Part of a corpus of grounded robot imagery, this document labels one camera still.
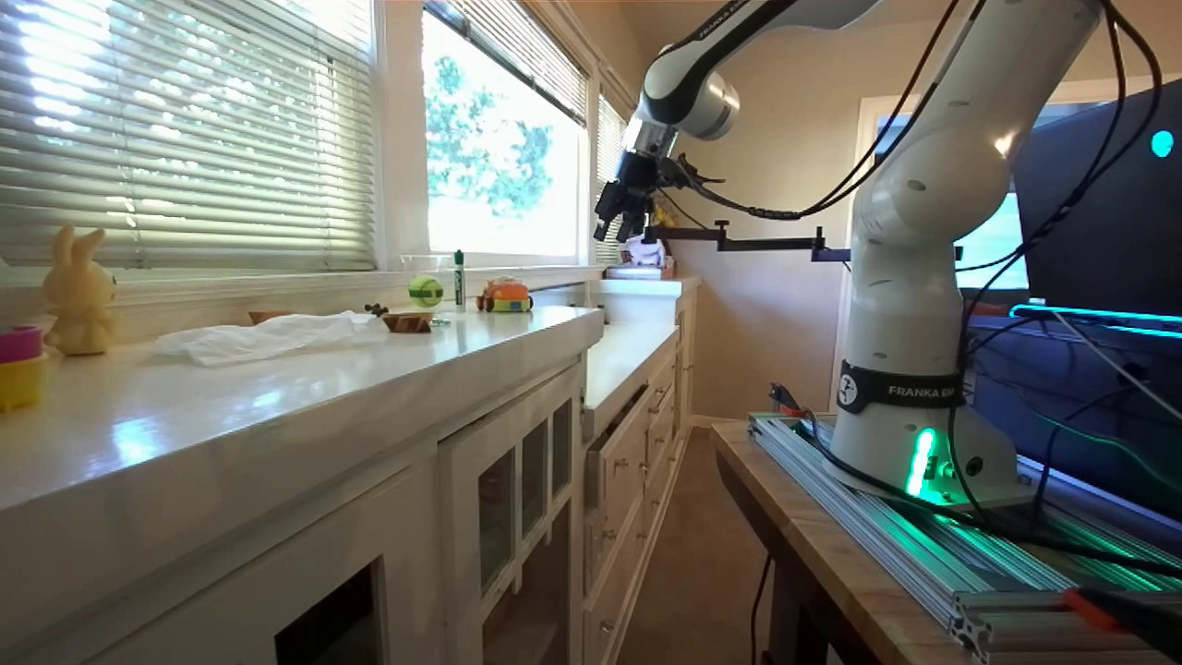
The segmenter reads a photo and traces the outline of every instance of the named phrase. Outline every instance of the white cloth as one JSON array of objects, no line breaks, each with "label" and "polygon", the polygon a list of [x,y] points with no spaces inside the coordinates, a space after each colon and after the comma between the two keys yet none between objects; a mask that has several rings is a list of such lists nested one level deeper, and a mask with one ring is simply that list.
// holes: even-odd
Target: white cloth
[{"label": "white cloth", "polygon": [[355,347],[380,344],[388,329],[373,314],[284,314],[266,318],[262,325],[207,325],[181,329],[155,340],[159,355],[185,355],[196,366],[233,366],[259,362],[273,355],[292,355],[307,347]]}]

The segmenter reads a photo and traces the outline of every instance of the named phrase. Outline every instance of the drawer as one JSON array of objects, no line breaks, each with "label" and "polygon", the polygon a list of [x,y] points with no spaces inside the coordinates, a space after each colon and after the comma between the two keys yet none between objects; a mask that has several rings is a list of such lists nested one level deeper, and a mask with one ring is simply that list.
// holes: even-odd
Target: drawer
[{"label": "drawer", "polygon": [[643,510],[632,510],[617,547],[606,547],[609,558],[602,562],[602,580],[591,587],[584,606],[584,665],[606,665],[621,654],[624,602],[639,573],[639,539]]},{"label": "drawer", "polygon": [[672,421],[676,421],[672,410],[650,417],[650,458],[646,458],[646,488],[650,491],[665,491],[665,480],[669,480],[669,466],[676,454]]},{"label": "drawer", "polygon": [[665,351],[650,373],[650,414],[676,406],[676,351]]},{"label": "drawer", "polygon": [[598,536],[613,539],[639,502],[646,462],[646,399],[639,399],[587,462],[587,510],[595,510]]}]

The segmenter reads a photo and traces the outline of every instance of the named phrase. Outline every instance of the small object on counter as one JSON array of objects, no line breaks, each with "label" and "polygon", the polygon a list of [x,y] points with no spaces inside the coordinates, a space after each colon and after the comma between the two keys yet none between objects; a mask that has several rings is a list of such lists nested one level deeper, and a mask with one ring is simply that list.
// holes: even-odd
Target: small object on counter
[{"label": "small object on counter", "polygon": [[392,333],[432,333],[432,314],[428,310],[384,314],[380,321]]},{"label": "small object on counter", "polygon": [[92,251],[103,244],[103,229],[74,236],[74,225],[63,225],[52,251],[52,270],[44,273],[44,299],[59,314],[48,340],[66,358],[107,355],[115,344],[111,321],[111,277],[92,262]]},{"label": "small object on counter", "polygon": [[484,292],[476,296],[476,307],[491,314],[528,314],[532,296],[528,296],[528,284],[506,277],[506,281],[488,281]]},{"label": "small object on counter", "polygon": [[443,284],[436,277],[410,281],[410,299],[417,307],[436,307],[443,299]]},{"label": "small object on counter", "polygon": [[621,248],[621,259],[628,262],[628,266],[665,266],[665,244],[661,240],[654,240],[654,244],[646,244],[643,236],[628,236],[624,240],[624,248]]},{"label": "small object on counter", "polygon": [[240,366],[296,351],[362,347],[392,340],[366,310],[340,314],[284,314],[262,325],[203,325],[177,329],[155,340],[155,355],[192,358],[196,366]]},{"label": "small object on counter", "polygon": [[247,310],[251,325],[262,325],[262,321],[284,318],[284,314],[292,314],[292,310],[266,310],[266,307],[251,307],[251,310]]},{"label": "small object on counter", "polygon": [[465,251],[454,251],[454,307],[465,307]]},{"label": "small object on counter", "polygon": [[790,395],[787,384],[772,384],[768,392],[772,399],[772,410],[783,425],[790,425],[802,440],[813,440],[816,432],[809,429],[813,425],[813,414]]},{"label": "small object on counter", "polygon": [[0,414],[41,399],[44,336],[33,325],[0,333]]},{"label": "small object on counter", "polygon": [[661,281],[657,266],[606,266],[606,281]]},{"label": "small object on counter", "polygon": [[384,303],[366,303],[362,310],[369,310],[373,318],[392,314],[392,307],[384,307]]}]

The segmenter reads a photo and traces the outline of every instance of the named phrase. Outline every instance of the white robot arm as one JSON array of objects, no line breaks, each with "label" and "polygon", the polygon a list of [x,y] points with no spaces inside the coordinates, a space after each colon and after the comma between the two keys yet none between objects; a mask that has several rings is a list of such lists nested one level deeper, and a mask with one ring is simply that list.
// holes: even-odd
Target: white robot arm
[{"label": "white robot arm", "polygon": [[[694,37],[661,52],[643,81],[624,144],[613,185],[624,192],[624,207],[617,211],[654,192],[657,159],[672,151],[676,133],[720,137],[728,129],[739,100],[713,78],[713,67],[772,18],[813,15],[816,7],[835,4],[739,0]],[[868,0],[842,0],[827,26],[864,7]],[[983,0],[968,15],[923,115],[912,118],[901,144],[861,188],[838,425],[831,436],[842,480],[853,480],[850,469],[857,469],[875,484],[927,499],[949,499],[968,480],[968,499],[1019,499],[1012,495],[1012,447],[960,410],[964,303],[953,281],[953,240],[1001,203],[1016,148],[1101,22],[1101,11],[1104,0]]]},{"label": "white robot arm", "polygon": [[717,140],[739,115],[739,92],[717,67],[768,26],[835,30],[864,15],[875,0],[731,0],[709,15],[691,37],[669,44],[646,70],[635,115],[624,129],[617,181],[595,203],[602,240],[624,214],[617,240],[643,233],[654,188],[661,188],[661,159],[672,159],[676,137]]}]

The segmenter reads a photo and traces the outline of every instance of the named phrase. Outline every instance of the yellow toy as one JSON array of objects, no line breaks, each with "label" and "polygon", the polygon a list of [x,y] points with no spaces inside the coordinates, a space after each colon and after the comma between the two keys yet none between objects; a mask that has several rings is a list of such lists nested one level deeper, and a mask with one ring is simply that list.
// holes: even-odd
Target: yellow toy
[{"label": "yellow toy", "polygon": [[488,281],[484,292],[476,296],[476,307],[491,314],[528,314],[532,296],[528,296],[528,284],[521,281]]},{"label": "yellow toy", "polygon": [[100,244],[103,229],[74,236],[74,229],[63,225],[55,236],[44,299],[59,314],[48,340],[66,358],[103,355],[115,344],[111,277],[92,262]]}]

